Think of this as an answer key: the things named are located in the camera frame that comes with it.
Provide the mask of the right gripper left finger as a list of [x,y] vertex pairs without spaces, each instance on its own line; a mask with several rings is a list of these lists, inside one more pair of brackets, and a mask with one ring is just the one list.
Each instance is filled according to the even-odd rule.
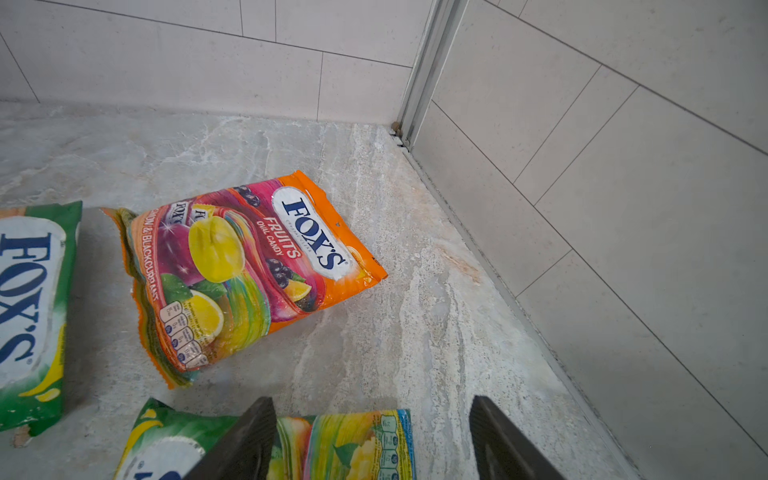
[[265,480],[276,435],[273,400],[260,397],[183,479]]

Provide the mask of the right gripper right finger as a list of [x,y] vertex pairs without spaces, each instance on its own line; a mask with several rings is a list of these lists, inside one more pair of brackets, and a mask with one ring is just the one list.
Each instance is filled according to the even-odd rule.
[[487,396],[475,396],[469,426],[480,480],[564,480]]

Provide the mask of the orange pink Fox's candy bag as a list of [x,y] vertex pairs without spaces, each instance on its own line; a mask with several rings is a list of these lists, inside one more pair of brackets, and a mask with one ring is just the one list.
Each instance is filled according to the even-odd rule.
[[170,388],[387,275],[302,172],[109,216],[140,341]]

